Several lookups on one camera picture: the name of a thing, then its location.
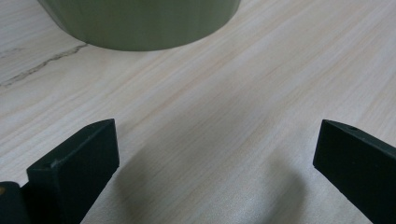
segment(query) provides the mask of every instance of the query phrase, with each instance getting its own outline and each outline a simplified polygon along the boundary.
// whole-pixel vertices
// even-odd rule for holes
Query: dark crack line
[[[54,62],[54,61],[58,61],[64,57],[68,57],[70,55],[76,54],[78,53],[82,48],[88,47],[88,44],[83,44],[83,45],[79,45],[76,46],[75,48],[72,48],[70,50],[67,50],[65,52],[59,53],[59,54],[55,54],[54,56],[52,56],[50,59],[44,61],[43,63],[39,64],[38,66],[31,68],[25,72],[20,73],[19,75],[10,78],[9,80],[0,83],[0,87],[9,87],[12,84],[24,80],[25,78],[29,77],[30,75],[38,72],[40,69],[42,69],[43,67],[45,67],[47,64],[49,64],[50,62]]]

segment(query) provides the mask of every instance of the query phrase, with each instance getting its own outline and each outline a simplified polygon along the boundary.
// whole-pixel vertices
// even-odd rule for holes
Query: dark green block
[[[240,0],[38,0],[67,33],[119,50],[181,46],[222,27]]]

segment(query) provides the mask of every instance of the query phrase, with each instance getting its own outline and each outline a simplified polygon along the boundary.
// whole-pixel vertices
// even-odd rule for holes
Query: light wood grain surface
[[[312,165],[322,119],[396,146],[396,1],[243,0],[176,49],[121,52],[0,1],[0,180],[114,118],[120,169],[82,223],[370,223]]]

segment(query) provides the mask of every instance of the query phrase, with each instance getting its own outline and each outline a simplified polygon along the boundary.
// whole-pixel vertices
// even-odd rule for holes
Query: wood grain
[[[0,180],[116,119],[83,223],[370,223],[312,165],[322,119],[396,146],[396,2],[250,0],[176,49],[99,49],[0,2]]]

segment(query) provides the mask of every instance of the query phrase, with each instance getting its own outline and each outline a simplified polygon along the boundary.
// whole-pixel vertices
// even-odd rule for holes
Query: green ceramic pot
[[[67,33],[119,50],[169,49],[218,30],[240,0],[38,0]]]

